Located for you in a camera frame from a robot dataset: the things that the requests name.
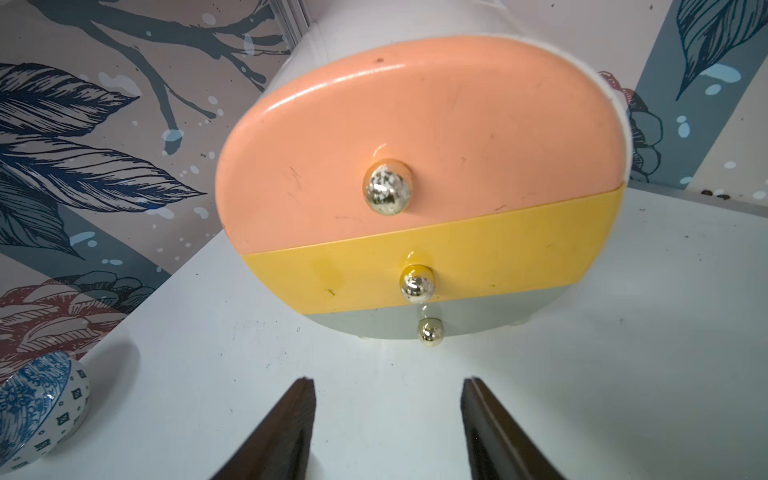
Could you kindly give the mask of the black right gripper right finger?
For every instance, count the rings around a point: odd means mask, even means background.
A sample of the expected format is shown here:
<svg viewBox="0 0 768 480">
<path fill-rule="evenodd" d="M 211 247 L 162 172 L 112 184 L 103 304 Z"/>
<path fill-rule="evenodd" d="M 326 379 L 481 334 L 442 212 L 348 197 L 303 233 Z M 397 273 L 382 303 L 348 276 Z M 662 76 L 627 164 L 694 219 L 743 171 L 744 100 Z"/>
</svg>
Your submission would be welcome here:
<svg viewBox="0 0 768 480">
<path fill-rule="evenodd" d="M 473 479 L 563 479 L 480 378 L 464 380 L 460 409 Z"/>
</svg>

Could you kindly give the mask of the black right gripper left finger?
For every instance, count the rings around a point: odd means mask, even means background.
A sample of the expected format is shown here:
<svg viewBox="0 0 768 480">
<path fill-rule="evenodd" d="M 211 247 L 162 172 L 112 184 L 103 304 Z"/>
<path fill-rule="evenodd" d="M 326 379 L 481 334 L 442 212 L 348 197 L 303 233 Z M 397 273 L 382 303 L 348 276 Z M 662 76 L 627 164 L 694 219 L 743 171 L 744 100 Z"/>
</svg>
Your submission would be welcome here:
<svg viewBox="0 0 768 480">
<path fill-rule="evenodd" d="M 304 479 L 315 411 L 314 381 L 297 379 L 214 477 Z"/>
</svg>

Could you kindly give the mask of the orange top drawer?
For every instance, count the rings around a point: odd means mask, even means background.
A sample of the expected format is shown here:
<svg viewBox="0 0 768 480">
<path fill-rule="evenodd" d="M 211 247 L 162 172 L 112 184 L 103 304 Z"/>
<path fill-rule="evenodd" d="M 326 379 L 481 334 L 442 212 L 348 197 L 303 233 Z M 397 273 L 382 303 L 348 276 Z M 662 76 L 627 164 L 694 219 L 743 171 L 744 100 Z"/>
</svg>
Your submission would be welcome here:
<svg viewBox="0 0 768 480">
<path fill-rule="evenodd" d="M 626 120 L 596 74 L 496 36 L 404 42 L 263 96 L 221 151 L 216 203 L 242 254 L 605 192 Z"/>
</svg>

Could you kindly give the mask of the white round drawer cabinet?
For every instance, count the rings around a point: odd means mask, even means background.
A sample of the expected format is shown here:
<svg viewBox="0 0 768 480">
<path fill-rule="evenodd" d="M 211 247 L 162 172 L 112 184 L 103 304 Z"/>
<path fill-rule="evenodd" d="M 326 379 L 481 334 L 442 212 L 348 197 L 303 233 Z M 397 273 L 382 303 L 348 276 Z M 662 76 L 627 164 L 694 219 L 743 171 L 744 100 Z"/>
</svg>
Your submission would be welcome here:
<svg viewBox="0 0 768 480">
<path fill-rule="evenodd" d="M 291 55 L 269 83 L 269 95 L 342 58 L 387 45 L 454 36 L 493 36 L 528 43 L 571 62 L 610 101 L 624 135 L 622 177 L 630 178 L 632 135 L 624 102 L 591 66 L 552 43 L 509 1 L 328 1 L 309 22 Z"/>
</svg>

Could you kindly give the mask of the grey-green bottom drawer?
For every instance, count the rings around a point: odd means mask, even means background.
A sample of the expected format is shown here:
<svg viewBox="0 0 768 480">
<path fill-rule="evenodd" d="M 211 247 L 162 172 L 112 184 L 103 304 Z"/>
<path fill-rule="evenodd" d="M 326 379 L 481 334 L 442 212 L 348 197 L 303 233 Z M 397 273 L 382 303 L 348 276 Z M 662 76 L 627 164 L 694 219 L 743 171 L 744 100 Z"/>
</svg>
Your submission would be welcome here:
<svg viewBox="0 0 768 480">
<path fill-rule="evenodd" d="M 442 322 L 446 336 L 459 336 L 524 324 L 567 290 L 563 286 L 425 305 L 314 314 L 309 318 L 343 333 L 383 340 L 414 339 L 420 320 L 436 318 Z"/>
</svg>

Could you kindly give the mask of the blue patterned bowl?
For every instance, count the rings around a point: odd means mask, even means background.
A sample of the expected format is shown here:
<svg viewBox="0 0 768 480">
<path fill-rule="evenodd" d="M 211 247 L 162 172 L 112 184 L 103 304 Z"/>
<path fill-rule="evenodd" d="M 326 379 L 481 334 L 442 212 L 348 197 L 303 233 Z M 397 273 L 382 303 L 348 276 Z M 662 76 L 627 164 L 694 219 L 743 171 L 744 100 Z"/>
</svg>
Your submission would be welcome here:
<svg viewBox="0 0 768 480">
<path fill-rule="evenodd" d="M 1 473 L 49 454 L 81 426 L 90 408 L 91 379 L 68 353 L 45 354 L 1 385 Z"/>
</svg>

